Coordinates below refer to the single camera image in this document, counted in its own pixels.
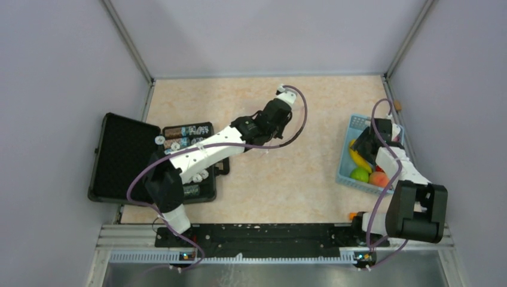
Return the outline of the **yellow banana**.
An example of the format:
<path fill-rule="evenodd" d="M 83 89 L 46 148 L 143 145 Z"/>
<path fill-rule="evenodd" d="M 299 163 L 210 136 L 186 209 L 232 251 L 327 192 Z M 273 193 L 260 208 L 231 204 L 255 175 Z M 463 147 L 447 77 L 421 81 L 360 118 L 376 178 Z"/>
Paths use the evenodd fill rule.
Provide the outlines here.
<path fill-rule="evenodd" d="M 373 172 L 373 169 L 369 162 L 367 162 L 363 157 L 359 155 L 359 153 L 352 149 L 353 144 L 355 143 L 356 139 L 352 139 L 349 142 L 349 154 L 352 159 L 352 161 L 357 165 L 357 167 L 361 167 L 365 169 L 369 174 Z"/>

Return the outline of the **green apple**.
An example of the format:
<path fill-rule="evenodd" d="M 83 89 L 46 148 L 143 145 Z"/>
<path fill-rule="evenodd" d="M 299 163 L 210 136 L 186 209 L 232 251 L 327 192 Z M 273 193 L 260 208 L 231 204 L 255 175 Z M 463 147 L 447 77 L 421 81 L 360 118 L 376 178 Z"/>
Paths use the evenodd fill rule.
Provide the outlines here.
<path fill-rule="evenodd" d="M 363 167 L 356 167 L 350 173 L 350 178 L 359 182 L 369 182 L 369 172 Z"/>

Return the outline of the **clear zip top bag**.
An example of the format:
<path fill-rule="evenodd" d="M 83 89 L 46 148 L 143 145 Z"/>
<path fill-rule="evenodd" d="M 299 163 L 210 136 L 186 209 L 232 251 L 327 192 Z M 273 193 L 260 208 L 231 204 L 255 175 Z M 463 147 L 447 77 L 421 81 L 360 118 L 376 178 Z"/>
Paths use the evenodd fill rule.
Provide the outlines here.
<path fill-rule="evenodd" d="M 255 135 L 255 137 L 253 137 L 249 141 L 249 143 L 252 146 L 255 146 L 257 149 L 279 149 L 279 148 L 289 146 L 293 142 L 295 142 L 303 133 L 303 131 L 306 127 L 306 124 L 307 124 L 307 118 L 308 118 L 308 110 L 302 109 L 301 116 L 300 116 L 301 123 L 300 123 L 299 128 L 297 128 L 296 131 L 294 131 L 294 133 L 290 137 L 284 137 L 284 135 L 283 135 L 283 139 L 277 139 L 277 138 L 270 139 L 270 136 L 263 134 L 263 132 L 260 131 L 259 127 L 255 124 L 257 127 L 258 133 Z"/>

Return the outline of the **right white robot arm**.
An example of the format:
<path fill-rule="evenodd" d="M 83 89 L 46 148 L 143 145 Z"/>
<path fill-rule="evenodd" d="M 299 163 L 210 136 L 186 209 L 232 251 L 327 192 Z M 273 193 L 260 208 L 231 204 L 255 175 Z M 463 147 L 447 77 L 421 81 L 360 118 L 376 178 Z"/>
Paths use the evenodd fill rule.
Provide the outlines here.
<path fill-rule="evenodd" d="M 362 214 L 362 223 L 350 230 L 358 246 L 373 246 L 375 234 L 391 238 L 439 243 L 444 236 L 447 189 L 424 177 L 403 145 L 393 140 L 391 120 L 373 118 L 352 145 L 352 150 L 387 176 L 382 196 L 392 190 L 386 213 L 378 206 Z"/>

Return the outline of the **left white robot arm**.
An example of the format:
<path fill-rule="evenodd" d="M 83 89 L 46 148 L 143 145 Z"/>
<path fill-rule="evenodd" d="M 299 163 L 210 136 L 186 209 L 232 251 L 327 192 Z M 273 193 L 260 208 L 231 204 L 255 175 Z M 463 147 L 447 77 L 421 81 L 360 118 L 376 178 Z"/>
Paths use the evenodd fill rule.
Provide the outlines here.
<path fill-rule="evenodd" d="M 263 148 L 274 138 L 281 139 L 285 126 L 292 118 L 294 101 L 278 96 L 253 116 L 243 116 L 229 126 L 187 148 L 151 157 L 150 169 L 143 184 L 158 208 L 162 220 L 171 227 L 169 240 L 177 247 L 191 241 L 190 220 L 184 206 L 184 184 L 217 162 Z"/>

